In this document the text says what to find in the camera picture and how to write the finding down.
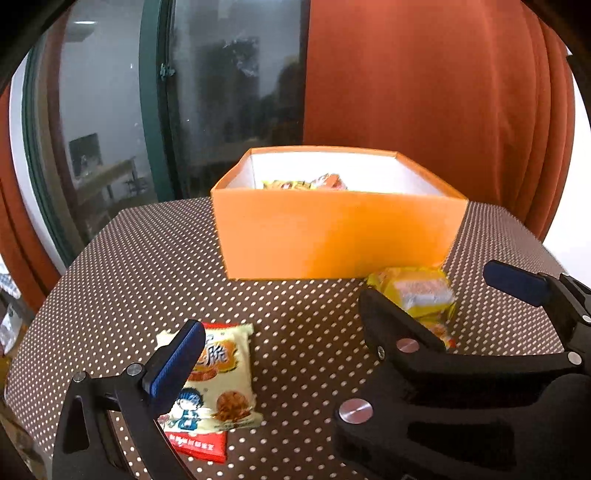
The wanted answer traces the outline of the cream biscuit snack packet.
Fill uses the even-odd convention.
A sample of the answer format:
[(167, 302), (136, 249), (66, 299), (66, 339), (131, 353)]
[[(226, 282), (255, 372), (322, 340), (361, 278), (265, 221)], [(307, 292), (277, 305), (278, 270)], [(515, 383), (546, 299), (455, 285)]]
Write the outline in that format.
[(205, 346), (171, 410), (159, 417), (166, 432), (191, 436), (256, 428), (249, 340), (252, 324), (206, 324)]

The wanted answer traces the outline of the brown polka dot tablecloth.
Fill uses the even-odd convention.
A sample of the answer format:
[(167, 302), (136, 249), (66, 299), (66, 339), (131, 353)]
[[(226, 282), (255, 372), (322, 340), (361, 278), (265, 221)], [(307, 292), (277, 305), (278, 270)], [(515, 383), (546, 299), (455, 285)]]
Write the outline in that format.
[[(558, 277), (563, 267), (506, 209), (469, 202), (442, 268), (457, 306), (454, 353), (540, 355), (563, 347), (544, 310), (489, 287), (498, 260)], [(252, 390), (259, 427), (228, 433), (228, 460), (180, 455), (197, 479), (367, 479), (339, 460), (335, 401), (360, 393), (378, 365), (363, 340), (359, 296), (370, 272), (349, 277), (230, 280), (211, 200), (118, 214), (67, 269), (25, 335), (5, 398), (53, 475), (56, 432), (76, 373), (114, 376), (147, 362), (157, 335), (188, 319), (253, 327)]]

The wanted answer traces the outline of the green framed glass door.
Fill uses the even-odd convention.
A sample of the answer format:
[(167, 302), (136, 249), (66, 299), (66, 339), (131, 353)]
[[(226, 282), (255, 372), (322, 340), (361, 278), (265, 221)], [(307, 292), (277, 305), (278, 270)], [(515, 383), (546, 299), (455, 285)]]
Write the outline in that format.
[(76, 1), (10, 87), (25, 206), (64, 271), (124, 209), (205, 197), (304, 140), (307, 1)]

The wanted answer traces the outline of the yellow honey butter chip bag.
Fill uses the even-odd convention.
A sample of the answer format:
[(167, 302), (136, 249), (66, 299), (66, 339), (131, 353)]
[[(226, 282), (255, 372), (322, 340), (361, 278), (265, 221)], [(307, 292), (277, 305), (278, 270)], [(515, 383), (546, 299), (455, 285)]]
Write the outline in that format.
[(269, 190), (311, 190), (311, 183), (304, 181), (263, 181), (263, 188)]

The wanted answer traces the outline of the red snack packet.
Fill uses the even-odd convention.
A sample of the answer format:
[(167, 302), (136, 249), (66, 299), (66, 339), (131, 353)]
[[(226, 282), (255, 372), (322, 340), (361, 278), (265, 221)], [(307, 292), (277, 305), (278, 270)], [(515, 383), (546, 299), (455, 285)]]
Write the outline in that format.
[(167, 414), (160, 416), (157, 422), (176, 452), (197, 460), (218, 464), (225, 463), (228, 459), (226, 455), (228, 434), (225, 432), (197, 433), (180, 430), (173, 425), (172, 418)]

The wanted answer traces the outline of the yellow cake snack packet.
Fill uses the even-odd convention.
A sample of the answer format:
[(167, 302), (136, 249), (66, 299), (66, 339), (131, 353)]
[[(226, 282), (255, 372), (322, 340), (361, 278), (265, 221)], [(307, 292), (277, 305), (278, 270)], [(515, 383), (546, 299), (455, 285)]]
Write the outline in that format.
[(455, 312), (457, 297), (443, 270), (388, 267), (367, 276), (367, 285), (427, 328), (447, 350), (456, 347), (447, 321)]

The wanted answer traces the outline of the orange curtain right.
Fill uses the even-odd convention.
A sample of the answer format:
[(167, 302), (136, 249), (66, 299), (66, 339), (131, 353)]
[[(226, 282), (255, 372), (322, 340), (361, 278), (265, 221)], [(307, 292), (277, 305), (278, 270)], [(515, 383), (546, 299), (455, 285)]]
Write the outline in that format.
[(304, 141), (398, 151), (535, 236), (566, 182), (567, 50), (519, 1), (315, 1)]

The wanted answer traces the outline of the orange snack packet in box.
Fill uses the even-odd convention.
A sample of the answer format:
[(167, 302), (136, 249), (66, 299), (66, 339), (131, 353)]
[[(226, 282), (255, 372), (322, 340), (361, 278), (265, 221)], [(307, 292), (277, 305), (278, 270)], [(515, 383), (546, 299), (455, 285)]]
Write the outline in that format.
[(325, 174), (311, 182), (314, 190), (346, 190), (348, 187), (342, 182), (338, 174)]

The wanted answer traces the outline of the orange curtain left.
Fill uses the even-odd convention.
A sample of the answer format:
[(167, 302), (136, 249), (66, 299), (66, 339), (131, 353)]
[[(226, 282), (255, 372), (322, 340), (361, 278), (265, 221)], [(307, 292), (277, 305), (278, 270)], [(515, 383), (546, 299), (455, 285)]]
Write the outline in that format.
[(1, 256), (25, 304), (37, 313), (60, 274), (29, 219), (13, 165), (9, 136), (9, 99), (1, 94)]

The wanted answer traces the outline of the orange cardboard box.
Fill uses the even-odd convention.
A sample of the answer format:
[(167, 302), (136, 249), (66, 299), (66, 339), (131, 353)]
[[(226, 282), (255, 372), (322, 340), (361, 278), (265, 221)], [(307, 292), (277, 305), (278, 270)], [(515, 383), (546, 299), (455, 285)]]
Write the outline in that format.
[[(269, 190), (338, 174), (346, 190)], [(360, 278), (384, 267), (439, 268), (467, 198), (399, 152), (332, 147), (252, 148), (211, 189), (230, 279)]]

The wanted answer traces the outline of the orange curtain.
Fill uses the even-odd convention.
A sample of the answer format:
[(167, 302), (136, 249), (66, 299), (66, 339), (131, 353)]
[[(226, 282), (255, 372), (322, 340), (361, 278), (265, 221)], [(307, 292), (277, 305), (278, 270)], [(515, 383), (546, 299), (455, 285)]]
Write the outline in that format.
[(535, 236), (566, 182), (567, 50), (519, 1), (315, 1), (304, 141), (398, 151)]
[(25, 304), (37, 313), (60, 274), (29, 219), (13, 165), (9, 136), (9, 99), (1, 94), (1, 256)]

